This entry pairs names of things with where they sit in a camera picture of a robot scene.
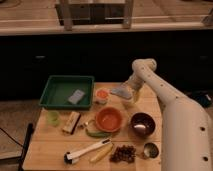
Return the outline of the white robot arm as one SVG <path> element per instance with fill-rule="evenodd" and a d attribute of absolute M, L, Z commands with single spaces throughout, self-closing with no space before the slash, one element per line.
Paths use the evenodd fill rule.
<path fill-rule="evenodd" d="M 155 73 L 157 62 L 136 59 L 126 81 L 133 90 L 146 83 L 165 105 L 162 116 L 161 171 L 213 171 L 208 113 Z"/>

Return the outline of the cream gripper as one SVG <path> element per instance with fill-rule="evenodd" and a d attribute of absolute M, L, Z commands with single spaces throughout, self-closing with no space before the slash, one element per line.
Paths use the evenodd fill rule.
<path fill-rule="evenodd" d="M 136 103 L 138 102 L 140 98 L 140 93 L 138 91 L 135 90 L 130 90 L 128 92 L 128 97 L 124 98 L 122 100 L 123 104 L 128 106 L 128 107 L 133 107 L 136 105 Z"/>

